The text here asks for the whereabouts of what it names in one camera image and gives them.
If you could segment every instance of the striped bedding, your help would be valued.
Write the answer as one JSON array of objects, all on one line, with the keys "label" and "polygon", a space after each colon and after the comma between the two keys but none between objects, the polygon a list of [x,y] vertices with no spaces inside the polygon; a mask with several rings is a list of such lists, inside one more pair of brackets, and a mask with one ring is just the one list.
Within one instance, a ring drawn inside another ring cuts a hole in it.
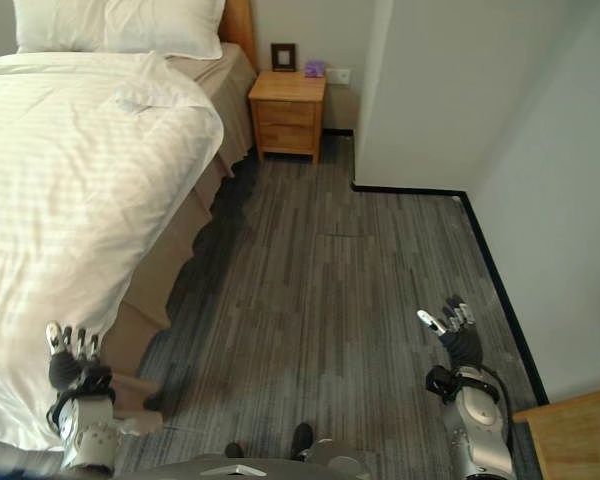
[{"label": "striped bedding", "polygon": [[106,332],[222,136],[158,55],[0,57],[0,441],[59,446],[45,324]]}]

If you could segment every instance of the tissue box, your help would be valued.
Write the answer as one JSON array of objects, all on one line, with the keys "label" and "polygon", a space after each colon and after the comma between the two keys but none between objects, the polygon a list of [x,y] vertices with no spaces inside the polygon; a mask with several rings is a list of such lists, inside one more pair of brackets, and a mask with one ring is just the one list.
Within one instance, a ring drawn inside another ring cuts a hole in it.
[{"label": "tissue box", "polygon": [[309,60],[304,65],[305,77],[324,77],[324,62],[319,60]]}]

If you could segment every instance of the pillowcase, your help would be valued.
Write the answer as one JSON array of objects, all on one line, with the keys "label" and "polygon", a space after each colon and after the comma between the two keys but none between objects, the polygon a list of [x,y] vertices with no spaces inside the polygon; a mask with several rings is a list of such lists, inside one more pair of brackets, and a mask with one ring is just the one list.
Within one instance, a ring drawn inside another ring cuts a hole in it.
[{"label": "pillowcase", "polygon": [[95,51],[106,0],[14,0],[18,52]]},{"label": "pillowcase", "polygon": [[104,48],[215,60],[225,0],[107,0]]}]

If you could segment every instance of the cable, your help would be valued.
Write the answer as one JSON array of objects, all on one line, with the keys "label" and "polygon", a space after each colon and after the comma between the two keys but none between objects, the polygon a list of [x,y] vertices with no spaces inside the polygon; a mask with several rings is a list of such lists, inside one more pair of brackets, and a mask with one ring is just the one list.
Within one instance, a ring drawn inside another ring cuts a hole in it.
[{"label": "cable", "polygon": [[513,415],[511,413],[511,400],[509,398],[509,391],[507,390],[507,387],[505,386],[504,382],[498,376],[498,374],[496,373],[495,370],[487,367],[486,365],[482,365],[481,368],[485,372],[487,372],[489,375],[491,375],[493,378],[495,378],[496,381],[500,384],[500,390],[502,390],[502,396],[504,397],[505,414],[507,416],[507,440],[506,440],[506,443],[507,443],[507,448],[509,449],[509,452],[511,453],[511,455],[513,455],[513,433],[512,433],[512,428],[511,428],[511,426],[513,425]]}]

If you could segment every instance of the silver robotic arm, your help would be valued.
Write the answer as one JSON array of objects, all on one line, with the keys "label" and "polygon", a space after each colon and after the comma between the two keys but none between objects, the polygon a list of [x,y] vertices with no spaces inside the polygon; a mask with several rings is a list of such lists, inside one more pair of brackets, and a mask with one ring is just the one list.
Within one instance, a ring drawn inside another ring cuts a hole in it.
[{"label": "silver robotic arm", "polygon": [[64,476],[109,478],[120,436],[113,419],[111,369],[100,365],[97,336],[91,337],[87,353],[84,329],[78,331],[76,358],[71,352],[71,333],[71,327],[63,332],[57,323],[46,328],[51,351],[49,381],[58,390],[47,421],[62,439]]},{"label": "silver robotic arm", "polygon": [[427,390],[445,404],[443,421],[458,478],[515,480],[497,405],[500,393],[492,384],[495,373],[482,364],[473,313],[457,295],[447,304],[443,312],[448,323],[424,310],[418,311],[418,317],[438,336],[451,361],[451,370],[440,365],[431,369]]}]

